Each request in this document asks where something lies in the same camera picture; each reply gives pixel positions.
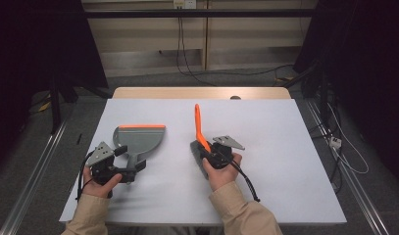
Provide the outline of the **black horizontal bar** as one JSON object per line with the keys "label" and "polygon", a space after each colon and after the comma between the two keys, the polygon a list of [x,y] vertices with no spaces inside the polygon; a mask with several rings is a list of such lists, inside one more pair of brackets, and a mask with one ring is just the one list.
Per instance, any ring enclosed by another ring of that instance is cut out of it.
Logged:
{"label": "black horizontal bar", "polygon": [[128,11],[85,11],[89,19],[118,18],[303,18],[315,16],[313,9],[273,10],[128,10]]}

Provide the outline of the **white wall socket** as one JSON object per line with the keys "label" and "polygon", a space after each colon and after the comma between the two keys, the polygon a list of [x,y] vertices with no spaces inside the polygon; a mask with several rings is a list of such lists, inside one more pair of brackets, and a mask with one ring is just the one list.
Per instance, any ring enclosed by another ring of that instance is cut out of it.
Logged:
{"label": "white wall socket", "polygon": [[175,9],[196,9],[196,0],[174,0]]}

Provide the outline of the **dark curtain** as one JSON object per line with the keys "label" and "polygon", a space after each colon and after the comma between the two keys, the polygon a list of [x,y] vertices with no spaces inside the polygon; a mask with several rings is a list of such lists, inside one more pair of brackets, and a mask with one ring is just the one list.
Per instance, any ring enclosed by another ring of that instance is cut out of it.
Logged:
{"label": "dark curtain", "polygon": [[399,180],[399,0],[318,0],[298,72],[323,65],[383,164]]}
{"label": "dark curtain", "polygon": [[57,85],[74,101],[75,86],[108,86],[82,11],[82,0],[0,0],[0,166],[35,93]]}

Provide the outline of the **grey dustpan with orange lip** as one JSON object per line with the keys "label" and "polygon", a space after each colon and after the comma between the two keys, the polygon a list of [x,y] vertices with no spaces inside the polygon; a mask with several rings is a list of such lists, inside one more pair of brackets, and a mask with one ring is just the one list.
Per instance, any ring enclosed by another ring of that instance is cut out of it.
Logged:
{"label": "grey dustpan with orange lip", "polygon": [[113,142],[117,148],[127,145],[127,153],[136,165],[145,160],[141,160],[140,155],[154,150],[162,142],[165,131],[163,124],[119,125],[114,131]]}

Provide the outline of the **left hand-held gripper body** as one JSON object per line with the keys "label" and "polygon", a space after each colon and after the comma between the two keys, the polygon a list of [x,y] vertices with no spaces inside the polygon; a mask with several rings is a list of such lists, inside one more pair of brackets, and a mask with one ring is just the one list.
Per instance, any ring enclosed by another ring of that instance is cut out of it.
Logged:
{"label": "left hand-held gripper body", "polygon": [[107,183],[114,175],[121,174],[121,183],[130,183],[134,180],[137,173],[135,164],[131,161],[129,154],[126,152],[127,163],[123,167],[114,165],[115,151],[105,142],[101,142],[94,151],[88,154],[85,166],[91,170],[92,179],[101,185]]}

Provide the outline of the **person's right hand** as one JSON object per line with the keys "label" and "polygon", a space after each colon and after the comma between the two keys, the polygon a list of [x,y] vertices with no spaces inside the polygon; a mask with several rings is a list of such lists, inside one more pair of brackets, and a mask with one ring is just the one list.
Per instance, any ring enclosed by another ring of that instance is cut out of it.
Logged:
{"label": "person's right hand", "polygon": [[206,158],[202,160],[202,165],[208,174],[209,184],[213,191],[217,191],[219,188],[234,181],[238,175],[238,170],[232,165],[222,169],[215,169]]}

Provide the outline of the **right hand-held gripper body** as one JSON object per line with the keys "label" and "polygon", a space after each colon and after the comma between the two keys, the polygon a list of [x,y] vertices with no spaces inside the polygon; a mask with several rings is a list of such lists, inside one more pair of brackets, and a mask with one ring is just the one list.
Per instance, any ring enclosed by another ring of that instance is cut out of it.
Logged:
{"label": "right hand-held gripper body", "polygon": [[230,165],[233,160],[232,149],[244,150],[245,147],[242,146],[232,137],[225,135],[213,138],[213,144],[220,144],[221,147],[217,153],[210,153],[212,167],[215,169],[222,169],[227,165]]}

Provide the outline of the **person's left hand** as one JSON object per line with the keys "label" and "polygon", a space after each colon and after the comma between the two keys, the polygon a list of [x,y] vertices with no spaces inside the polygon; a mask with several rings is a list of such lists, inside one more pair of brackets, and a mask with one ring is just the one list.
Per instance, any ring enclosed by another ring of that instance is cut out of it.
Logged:
{"label": "person's left hand", "polygon": [[84,187],[82,193],[107,199],[109,193],[120,183],[122,177],[121,174],[116,174],[107,183],[101,185],[92,179],[91,170],[86,166],[83,170]]}

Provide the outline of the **black metal stand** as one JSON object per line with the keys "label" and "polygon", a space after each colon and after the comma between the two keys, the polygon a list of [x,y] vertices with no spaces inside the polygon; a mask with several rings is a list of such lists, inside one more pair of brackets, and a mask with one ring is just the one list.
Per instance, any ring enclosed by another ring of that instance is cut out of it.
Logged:
{"label": "black metal stand", "polygon": [[327,121],[327,80],[324,75],[324,66],[320,61],[314,61],[306,70],[296,77],[285,82],[283,87],[288,89],[299,83],[304,98],[314,98],[320,95],[321,121]]}
{"label": "black metal stand", "polygon": [[78,99],[78,95],[75,91],[76,87],[82,87],[84,90],[89,91],[90,93],[95,94],[103,99],[110,99],[112,97],[111,93],[102,91],[100,88],[84,81],[81,78],[73,77],[66,73],[54,73],[50,79],[52,134],[60,129],[62,123],[59,95],[62,95],[63,99],[67,103],[75,103]]}

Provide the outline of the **aluminium rail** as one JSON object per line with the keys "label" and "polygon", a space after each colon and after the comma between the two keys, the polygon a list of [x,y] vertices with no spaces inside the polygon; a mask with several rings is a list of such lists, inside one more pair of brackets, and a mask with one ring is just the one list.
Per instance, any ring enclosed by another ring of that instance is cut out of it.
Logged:
{"label": "aluminium rail", "polygon": [[367,220],[374,235],[390,235],[384,221],[382,220],[376,206],[367,194],[363,185],[358,179],[359,172],[349,167],[349,163],[343,154],[339,154],[334,147],[329,145],[329,138],[324,139],[327,147],[331,150],[333,158],[336,160],[342,177],[350,188],[357,204],[360,207],[365,219]]}
{"label": "aluminium rail", "polygon": [[17,234],[29,205],[36,194],[36,190],[57,150],[59,142],[63,137],[66,126],[67,122],[64,120],[50,135],[48,142],[31,173],[31,176],[27,179],[24,189],[21,191],[20,196],[17,198],[14,206],[3,223],[2,228],[0,229],[0,235]]}

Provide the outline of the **orange brush with grey bristles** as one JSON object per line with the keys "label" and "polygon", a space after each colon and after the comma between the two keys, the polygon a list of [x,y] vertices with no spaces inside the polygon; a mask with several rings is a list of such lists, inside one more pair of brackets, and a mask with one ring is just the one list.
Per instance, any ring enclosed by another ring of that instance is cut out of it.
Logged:
{"label": "orange brush with grey bristles", "polygon": [[204,150],[206,154],[209,154],[211,152],[211,147],[204,135],[202,134],[200,106],[198,104],[194,106],[194,118],[196,140],[190,143],[190,150],[202,174],[205,178],[208,178],[208,174],[202,164],[201,151]]}

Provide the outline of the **light wooden table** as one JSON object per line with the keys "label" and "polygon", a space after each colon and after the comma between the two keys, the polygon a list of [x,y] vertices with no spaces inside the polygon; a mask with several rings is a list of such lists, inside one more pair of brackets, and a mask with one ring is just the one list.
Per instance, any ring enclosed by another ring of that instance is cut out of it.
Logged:
{"label": "light wooden table", "polygon": [[290,99],[283,87],[119,87],[114,99]]}

